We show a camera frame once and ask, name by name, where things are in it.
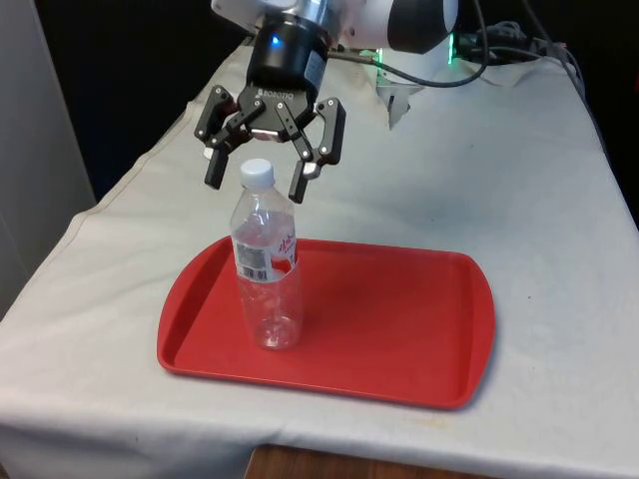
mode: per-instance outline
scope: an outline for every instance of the red tray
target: red tray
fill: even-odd
[[[162,311],[158,359],[178,374],[454,408],[494,335],[490,288],[468,256],[301,239],[300,343],[269,351],[242,318],[231,240],[201,252]]]

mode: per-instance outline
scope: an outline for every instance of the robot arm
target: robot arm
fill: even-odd
[[[205,183],[218,189],[229,154],[252,138],[291,141],[300,157],[289,192],[296,203],[341,154],[345,110],[337,98],[316,104],[328,50],[342,40],[423,54],[457,16],[457,0],[213,0],[212,8],[257,36],[245,89],[235,101],[214,87],[196,128],[210,160]],[[313,148],[304,128],[316,116],[324,134]]]

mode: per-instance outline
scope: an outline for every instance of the water bottle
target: water bottle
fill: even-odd
[[[244,315],[257,344],[284,349],[298,341],[303,317],[294,207],[267,160],[248,160],[241,174],[231,231]]]

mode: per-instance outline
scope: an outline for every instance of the white cloth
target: white cloth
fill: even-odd
[[[239,93],[249,55],[211,85]],[[639,477],[639,235],[567,77],[546,63],[514,88],[426,89],[392,132],[360,66],[330,62],[320,98],[333,95],[347,110],[342,160],[310,183],[299,235],[470,254],[497,320],[470,404],[427,410],[160,367],[164,299],[228,233],[241,161],[273,160],[287,190],[296,158],[292,145],[250,142],[210,190],[193,137],[203,92],[73,220],[0,323],[12,479],[239,478],[262,443],[500,477]]]

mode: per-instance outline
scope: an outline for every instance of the white bottle cap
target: white bottle cap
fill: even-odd
[[[276,183],[273,165],[268,160],[255,158],[242,163],[240,167],[242,185],[249,190],[268,190]]]

